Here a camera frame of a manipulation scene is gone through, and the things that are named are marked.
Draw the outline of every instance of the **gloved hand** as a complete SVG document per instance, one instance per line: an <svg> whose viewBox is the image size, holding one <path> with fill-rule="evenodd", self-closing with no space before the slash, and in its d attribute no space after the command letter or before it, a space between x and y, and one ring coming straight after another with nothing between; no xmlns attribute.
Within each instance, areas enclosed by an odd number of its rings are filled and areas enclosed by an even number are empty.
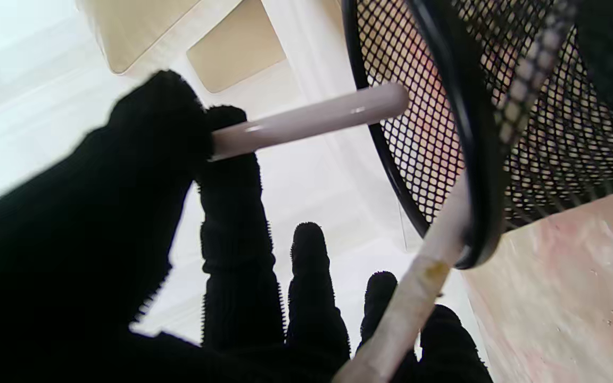
<svg viewBox="0 0 613 383"><path fill-rule="evenodd" d="M170 269L210 131L192 89L160 72L65 160L0 199L0 358L110 356L102 345L128 331Z"/></svg>

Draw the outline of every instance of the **white plastic rod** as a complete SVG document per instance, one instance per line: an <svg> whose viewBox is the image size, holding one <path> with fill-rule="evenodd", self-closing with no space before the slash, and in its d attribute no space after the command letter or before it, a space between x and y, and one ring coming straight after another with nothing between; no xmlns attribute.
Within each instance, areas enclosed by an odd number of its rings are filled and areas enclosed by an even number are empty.
<svg viewBox="0 0 613 383"><path fill-rule="evenodd" d="M212 133L212 161L396 117L408 109L408 102L406 88L390 82L265 119L235 124Z"/></svg>

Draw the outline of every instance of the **metal mesh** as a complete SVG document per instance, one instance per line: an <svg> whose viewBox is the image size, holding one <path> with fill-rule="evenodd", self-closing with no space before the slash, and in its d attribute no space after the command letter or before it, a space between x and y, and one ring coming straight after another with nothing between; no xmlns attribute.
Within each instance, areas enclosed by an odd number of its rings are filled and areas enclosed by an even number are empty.
<svg viewBox="0 0 613 383"><path fill-rule="evenodd" d="M399 82L409 91L408 110L381 126L406 188L432 223L464 167L441 79L405 2L359 2L358 27L368 84Z"/></svg>
<svg viewBox="0 0 613 383"><path fill-rule="evenodd" d="M518 60L530 49L552 3L452 0L482 49L480 64L495 105L503 102ZM369 84L397 81L410 91L406 114L381 125L409 193L431 223L462 169L448 100L405 2L366 0L357 7ZM600 13L587 7L582 21L597 25ZM611 15L604 17L611 21ZM581 36L589 36L581 49L579 29ZM511 176L506 188L509 229L613 193L613 38L598 39L598 28L587 29L583 23L572 27L559 63L543 83L526 129L504 163ZM609 63L596 59L606 56ZM594 76L584 59L598 68ZM591 78L603 83L601 92Z"/></svg>

